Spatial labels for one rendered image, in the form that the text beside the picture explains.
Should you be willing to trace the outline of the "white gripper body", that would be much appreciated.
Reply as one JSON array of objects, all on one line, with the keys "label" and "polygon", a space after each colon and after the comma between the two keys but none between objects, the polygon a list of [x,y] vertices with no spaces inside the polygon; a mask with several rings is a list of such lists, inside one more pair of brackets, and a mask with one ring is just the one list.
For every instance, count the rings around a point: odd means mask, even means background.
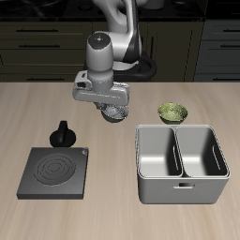
[{"label": "white gripper body", "polygon": [[106,92],[96,93],[93,90],[86,90],[81,87],[74,86],[72,96],[76,100],[114,104],[127,106],[129,101],[130,87],[123,82],[114,82],[113,87]]}]

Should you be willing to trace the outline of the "dark kitchen cupboards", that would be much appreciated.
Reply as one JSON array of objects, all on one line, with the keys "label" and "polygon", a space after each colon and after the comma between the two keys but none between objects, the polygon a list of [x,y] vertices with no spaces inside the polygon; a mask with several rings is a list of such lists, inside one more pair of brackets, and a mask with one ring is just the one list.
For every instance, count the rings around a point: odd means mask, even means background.
[{"label": "dark kitchen cupboards", "polygon": [[[138,9],[142,50],[157,64],[153,82],[193,80],[206,2]],[[107,29],[93,0],[0,0],[0,82],[72,82],[87,38]]]}]

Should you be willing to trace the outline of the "green bowl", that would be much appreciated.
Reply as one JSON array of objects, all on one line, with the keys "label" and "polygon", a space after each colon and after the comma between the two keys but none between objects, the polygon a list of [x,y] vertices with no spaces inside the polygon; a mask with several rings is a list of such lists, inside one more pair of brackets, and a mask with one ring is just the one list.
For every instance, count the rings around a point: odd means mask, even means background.
[{"label": "green bowl", "polygon": [[168,125],[179,125],[188,116],[188,110],[177,103],[165,103],[158,107],[157,113],[160,119]]}]

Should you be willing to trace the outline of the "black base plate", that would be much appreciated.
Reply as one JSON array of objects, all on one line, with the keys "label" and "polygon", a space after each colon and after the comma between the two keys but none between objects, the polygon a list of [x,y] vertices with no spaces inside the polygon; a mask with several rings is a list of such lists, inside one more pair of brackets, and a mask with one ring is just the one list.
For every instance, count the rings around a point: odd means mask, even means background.
[{"label": "black base plate", "polygon": [[81,77],[95,82],[147,83],[156,73],[156,63],[143,52],[132,64],[116,61],[109,54],[88,57]]}]

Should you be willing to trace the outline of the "dark grey stove plate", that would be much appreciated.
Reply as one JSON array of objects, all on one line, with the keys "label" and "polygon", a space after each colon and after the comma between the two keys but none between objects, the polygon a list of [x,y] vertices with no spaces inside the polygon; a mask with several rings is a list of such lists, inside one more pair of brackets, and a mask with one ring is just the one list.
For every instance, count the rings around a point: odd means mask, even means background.
[{"label": "dark grey stove plate", "polygon": [[88,148],[33,147],[17,190],[19,200],[82,200]]}]

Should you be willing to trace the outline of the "black bowl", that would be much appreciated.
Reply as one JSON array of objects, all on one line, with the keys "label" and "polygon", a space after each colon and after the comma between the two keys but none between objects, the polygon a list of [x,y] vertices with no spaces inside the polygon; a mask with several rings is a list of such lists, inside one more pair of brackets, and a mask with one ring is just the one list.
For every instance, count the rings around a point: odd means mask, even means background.
[{"label": "black bowl", "polygon": [[128,117],[128,107],[107,103],[95,103],[103,118],[110,123],[119,123]]}]

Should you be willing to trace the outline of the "round black knob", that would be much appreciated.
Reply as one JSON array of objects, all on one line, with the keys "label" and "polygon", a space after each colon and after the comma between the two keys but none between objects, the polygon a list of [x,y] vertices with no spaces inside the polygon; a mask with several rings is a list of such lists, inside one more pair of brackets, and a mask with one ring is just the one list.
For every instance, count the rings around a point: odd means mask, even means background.
[{"label": "round black knob", "polygon": [[53,147],[70,147],[76,142],[76,134],[68,128],[67,121],[61,121],[59,127],[50,136],[50,144]]}]

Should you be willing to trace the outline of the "white two-bin basket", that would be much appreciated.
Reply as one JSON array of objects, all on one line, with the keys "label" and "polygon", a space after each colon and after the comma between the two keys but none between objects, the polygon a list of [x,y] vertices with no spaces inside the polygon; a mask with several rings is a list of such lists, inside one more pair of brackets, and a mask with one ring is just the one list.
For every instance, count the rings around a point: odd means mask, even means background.
[{"label": "white two-bin basket", "polygon": [[207,125],[139,125],[135,148],[142,203],[213,204],[231,175]]}]

